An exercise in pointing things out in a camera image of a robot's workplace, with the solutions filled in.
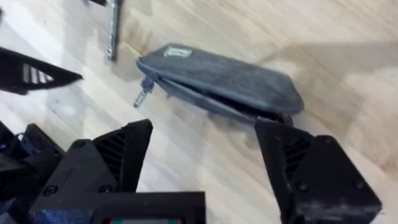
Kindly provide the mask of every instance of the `black plastic bracket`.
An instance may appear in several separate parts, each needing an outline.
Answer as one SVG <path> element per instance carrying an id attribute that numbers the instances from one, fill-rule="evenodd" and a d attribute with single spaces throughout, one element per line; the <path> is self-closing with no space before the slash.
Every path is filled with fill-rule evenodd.
<path id="1" fill-rule="evenodd" d="M 0 90 L 26 95 L 69 85 L 83 77 L 32 57 L 0 47 Z"/>
<path id="2" fill-rule="evenodd" d="M 282 223 L 365 224 L 381 210 L 333 137 L 266 121 L 255 129 Z"/>

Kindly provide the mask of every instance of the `metal rod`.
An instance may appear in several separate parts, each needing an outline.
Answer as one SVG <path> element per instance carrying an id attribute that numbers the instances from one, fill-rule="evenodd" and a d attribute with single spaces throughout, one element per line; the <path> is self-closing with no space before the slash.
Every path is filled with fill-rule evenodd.
<path id="1" fill-rule="evenodd" d="M 120 13 L 120 0 L 112 0 L 111 35 L 109 37 L 108 60 L 113 61 L 118 44 L 118 22 Z"/>

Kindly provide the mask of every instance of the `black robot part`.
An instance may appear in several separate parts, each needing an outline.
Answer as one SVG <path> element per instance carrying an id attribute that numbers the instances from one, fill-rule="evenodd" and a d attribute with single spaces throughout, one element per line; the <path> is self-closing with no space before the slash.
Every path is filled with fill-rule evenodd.
<path id="1" fill-rule="evenodd" d="M 381 210 L 333 137 L 264 121 L 256 132 L 282 223 L 370 223 Z"/>
<path id="2" fill-rule="evenodd" d="M 32 57 L 0 47 L 0 90 L 26 95 L 69 85 L 83 77 Z"/>
<path id="3" fill-rule="evenodd" d="M 75 141 L 30 208 L 32 223 L 205 223 L 203 192 L 136 193 L 151 133 L 146 119 Z"/>

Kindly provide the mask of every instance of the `metal bolt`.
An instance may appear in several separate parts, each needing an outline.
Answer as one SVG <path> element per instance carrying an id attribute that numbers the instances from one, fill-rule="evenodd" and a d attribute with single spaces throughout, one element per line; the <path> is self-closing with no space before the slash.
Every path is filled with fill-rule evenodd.
<path id="1" fill-rule="evenodd" d="M 99 193 L 110 193 L 112 191 L 113 191 L 112 185 L 103 185 L 98 190 Z"/>
<path id="2" fill-rule="evenodd" d="M 298 182 L 296 185 L 296 188 L 298 191 L 306 193 L 310 190 L 310 186 L 308 186 L 308 184 L 304 183 L 304 182 Z"/>
<path id="3" fill-rule="evenodd" d="M 365 190 L 366 184 L 363 181 L 357 181 L 357 182 L 354 183 L 354 187 L 357 190 Z"/>
<path id="4" fill-rule="evenodd" d="M 53 194 L 57 193 L 57 191 L 58 191 L 58 187 L 51 185 L 51 186 L 44 188 L 43 195 L 45 197 L 49 197 L 49 196 L 52 196 Z"/>
<path id="5" fill-rule="evenodd" d="M 334 139 L 333 139 L 332 137 L 329 137 L 329 136 L 328 136 L 328 137 L 325 137 L 325 140 L 324 140 L 324 141 L 325 141 L 325 143 L 330 144 L 330 143 L 333 142 L 333 140 L 334 140 Z"/>

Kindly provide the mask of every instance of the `gray pouch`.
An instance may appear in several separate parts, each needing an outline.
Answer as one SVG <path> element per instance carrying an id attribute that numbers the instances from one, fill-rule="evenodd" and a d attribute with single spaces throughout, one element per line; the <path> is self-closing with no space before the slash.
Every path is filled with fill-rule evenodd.
<path id="1" fill-rule="evenodd" d="M 138 107 L 154 83 L 169 95 L 238 121 L 259 118 L 288 123 L 303 100 L 287 75 L 180 44 L 141 57 L 146 75 Z"/>

